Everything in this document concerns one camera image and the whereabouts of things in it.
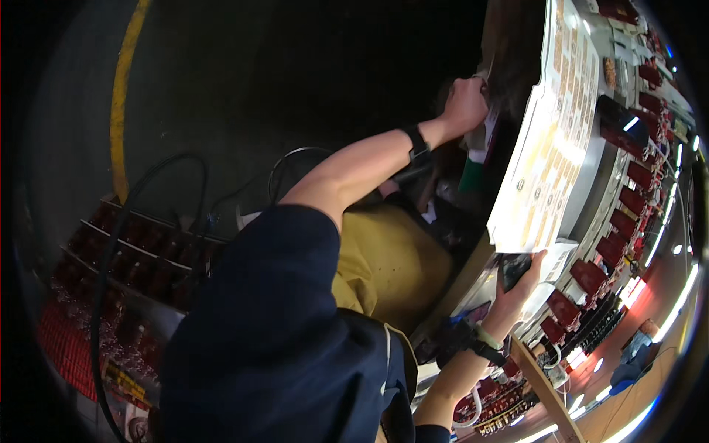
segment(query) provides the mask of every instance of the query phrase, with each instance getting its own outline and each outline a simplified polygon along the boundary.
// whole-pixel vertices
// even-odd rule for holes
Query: ceiling light
[[[666,225],[669,220],[669,213],[672,211],[672,206],[674,206],[674,197],[670,197],[667,202],[667,208],[665,209],[665,216],[662,219],[662,225]]]
[[[638,120],[639,120],[639,118],[638,118],[637,116],[633,117],[632,120],[629,121],[627,125],[625,125],[625,127],[623,128],[623,130],[624,130],[625,132],[627,132],[627,130],[629,130],[629,129],[631,129],[633,126],[635,126],[635,124],[637,123]]]
[[[679,310],[682,309],[682,306],[684,306],[684,303],[687,301],[687,297],[689,297],[689,291],[691,291],[692,287],[694,286],[694,281],[697,278],[698,272],[698,265],[695,264],[694,266],[692,266],[692,271],[689,273],[687,283],[685,283],[682,292],[680,292],[679,297],[677,298],[677,302],[674,304],[674,307],[667,316],[667,320],[665,320],[665,323],[662,324],[660,331],[658,331],[658,333],[652,338],[653,343],[659,343],[662,341],[662,339],[664,339],[664,336],[669,331],[669,328],[672,326],[672,323],[674,323],[674,321],[679,316]]]
[[[604,398],[608,397],[610,389],[612,386],[607,387],[606,389],[603,389],[597,396],[596,396],[596,401],[603,401]]]
[[[581,417],[584,412],[586,412],[586,406],[582,406],[578,410],[576,410],[573,414],[569,414],[569,417],[571,417],[572,420],[575,420],[579,417]]]
[[[572,370],[576,369],[581,365],[581,363],[585,362],[587,358],[588,356],[582,352],[575,359],[569,362],[569,366]]]
[[[535,432],[534,434],[530,435],[529,437],[525,437],[521,440],[517,440],[515,443],[533,443],[533,442],[536,442],[538,439],[542,438],[543,436],[549,435],[552,432],[556,432],[558,430],[559,430],[559,426],[557,426],[557,424],[554,423],[553,425],[548,426],[539,432]]]
[[[524,415],[520,415],[520,416],[517,417],[516,419],[512,420],[512,423],[510,423],[510,426],[514,426],[514,425],[518,424],[519,422],[522,421],[522,419],[523,419],[524,417],[525,417]]]
[[[645,260],[645,267],[647,268],[650,265],[650,262],[652,261],[652,257],[655,256],[655,251],[657,251],[657,247],[660,244],[660,239],[662,238],[662,234],[664,234],[664,227],[665,225],[662,225],[660,228],[660,232],[657,233],[657,240],[655,240],[655,244],[652,245],[652,249],[650,250],[650,255],[647,256],[647,260]]]
[[[645,280],[641,279],[639,276],[635,277],[634,279],[628,281],[627,285],[625,285],[625,288],[623,288],[618,297],[623,301],[623,304],[630,309],[632,304],[635,303],[638,297],[640,297],[640,294],[642,293],[642,290],[645,289],[645,286],[647,286]]]
[[[574,404],[571,405],[571,408],[569,409],[569,414],[572,414],[575,410],[579,409],[581,402],[584,401],[584,395],[585,394],[579,395],[579,397],[574,401]]]
[[[650,413],[652,410],[652,407],[654,406],[654,402],[645,408],[644,411],[642,411],[635,419],[633,419],[632,422],[628,423],[624,428],[622,428],[620,431],[616,432],[614,435],[612,435],[609,439],[605,440],[603,443],[620,443],[621,441],[624,440],[628,435],[630,435],[631,432],[635,430],[636,427],[640,426],[640,423],[645,419],[645,417]]]

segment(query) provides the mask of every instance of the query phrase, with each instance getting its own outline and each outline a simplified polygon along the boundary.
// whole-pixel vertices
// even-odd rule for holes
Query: mustard yellow garment
[[[441,294],[452,260],[402,209],[347,212],[333,295],[337,306],[410,335]]]

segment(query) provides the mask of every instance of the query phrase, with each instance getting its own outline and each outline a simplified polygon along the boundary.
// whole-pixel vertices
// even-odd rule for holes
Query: navy blue jacket
[[[449,440],[414,429],[401,342],[387,361],[383,325],[336,308],[339,249],[332,220],[303,206],[265,211],[227,246],[165,352],[168,442],[373,442],[387,408],[390,443]]]

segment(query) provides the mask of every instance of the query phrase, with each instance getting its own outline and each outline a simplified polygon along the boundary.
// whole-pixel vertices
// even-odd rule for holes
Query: yellow painted stripe
[[[116,77],[113,79],[113,98],[111,99],[111,171],[113,172],[113,192],[121,203],[128,197],[128,180],[125,177],[123,156],[123,129],[125,127],[125,96],[128,93],[128,75],[133,63],[133,53],[138,44],[140,30],[143,29],[145,14],[150,0],[138,0],[133,16],[123,36],[121,52],[118,54]]]

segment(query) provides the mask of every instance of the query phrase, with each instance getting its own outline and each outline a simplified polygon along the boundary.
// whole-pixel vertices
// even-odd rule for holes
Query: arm
[[[483,80],[457,79],[439,118],[419,123],[423,139],[435,149],[473,130],[487,115],[480,93]],[[400,130],[365,138],[329,156],[300,180],[280,204],[309,206],[327,214],[342,229],[342,212],[409,163],[412,144]]]
[[[534,256],[532,266],[509,292],[502,289],[498,278],[497,297],[482,326],[497,342],[504,341],[517,323],[522,306],[537,287],[542,259],[546,251]],[[450,429],[453,410],[461,398],[468,395],[485,372],[488,361],[471,350],[459,352],[443,367],[423,402],[413,416],[418,425],[439,425]]]

